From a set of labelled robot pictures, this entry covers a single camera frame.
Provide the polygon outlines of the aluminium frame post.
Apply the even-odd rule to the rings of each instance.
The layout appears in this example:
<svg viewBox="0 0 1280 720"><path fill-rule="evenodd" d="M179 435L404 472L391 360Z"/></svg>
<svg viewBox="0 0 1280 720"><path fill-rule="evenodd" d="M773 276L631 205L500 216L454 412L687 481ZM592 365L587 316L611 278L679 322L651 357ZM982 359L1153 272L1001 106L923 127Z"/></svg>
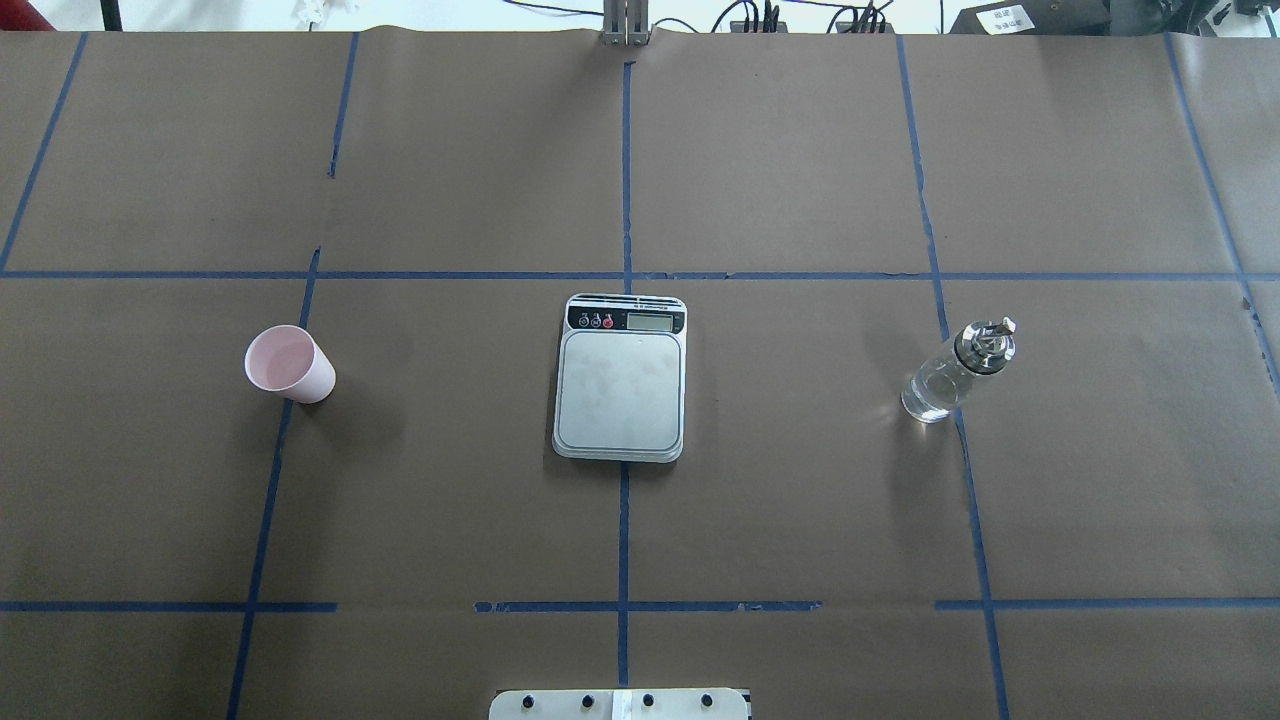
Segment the aluminium frame post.
<svg viewBox="0 0 1280 720"><path fill-rule="evenodd" d="M652 38L648 0L604 0L600 41L608 47L643 47Z"/></svg>

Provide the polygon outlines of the digital kitchen scale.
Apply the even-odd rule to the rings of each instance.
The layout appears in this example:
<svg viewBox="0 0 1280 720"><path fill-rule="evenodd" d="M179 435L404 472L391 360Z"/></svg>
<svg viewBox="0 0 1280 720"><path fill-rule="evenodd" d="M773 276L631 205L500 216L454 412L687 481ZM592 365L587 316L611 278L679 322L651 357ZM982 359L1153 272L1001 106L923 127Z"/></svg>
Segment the digital kitchen scale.
<svg viewBox="0 0 1280 720"><path fill-rule="evenodd" d="M573 293L564 304L550 442L562 457L675 462L684 451L687 305Z"/></svg>

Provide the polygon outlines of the glass sauce bottle metal cap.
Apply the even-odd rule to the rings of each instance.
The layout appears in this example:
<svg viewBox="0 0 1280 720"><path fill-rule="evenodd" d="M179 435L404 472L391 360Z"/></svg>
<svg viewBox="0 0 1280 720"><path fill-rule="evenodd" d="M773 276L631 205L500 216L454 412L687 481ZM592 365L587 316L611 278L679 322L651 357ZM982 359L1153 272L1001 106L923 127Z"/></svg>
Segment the glass sauce bottle metal cap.
<svg viewBox="0 0 1280 720"><path fill-rule="evenodd" d="M904 410L925 424L952 416L1011 364L1016 331L1010 316L964 325L908 379L900 393Z"/></svg>

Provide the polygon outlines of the pink plastic cup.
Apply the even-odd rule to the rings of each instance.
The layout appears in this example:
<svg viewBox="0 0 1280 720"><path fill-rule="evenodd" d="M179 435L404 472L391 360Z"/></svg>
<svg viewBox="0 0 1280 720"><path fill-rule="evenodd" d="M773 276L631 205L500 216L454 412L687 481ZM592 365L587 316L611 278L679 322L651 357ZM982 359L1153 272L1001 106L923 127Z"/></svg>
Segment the pink plastic cup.
<svg viewBox="0 0 1280 720"><path fill-rule="evenodd" d="M264 392L297 404L317 404L337 386L337 370L314 337L298 325L260 332L244 351L244 375Z"/></svg>

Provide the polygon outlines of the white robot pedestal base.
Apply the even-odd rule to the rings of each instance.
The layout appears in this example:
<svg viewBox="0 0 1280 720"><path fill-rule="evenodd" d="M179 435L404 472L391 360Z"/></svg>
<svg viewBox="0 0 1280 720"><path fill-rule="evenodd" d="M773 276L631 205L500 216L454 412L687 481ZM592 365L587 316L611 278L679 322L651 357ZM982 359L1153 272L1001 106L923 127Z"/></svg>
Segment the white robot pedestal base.
<svg viewBox="0 0 1280 720"><path fill-rule="evenodd" d="M728 687L502 691L489 719L751 719L748 691Z"/></svg>

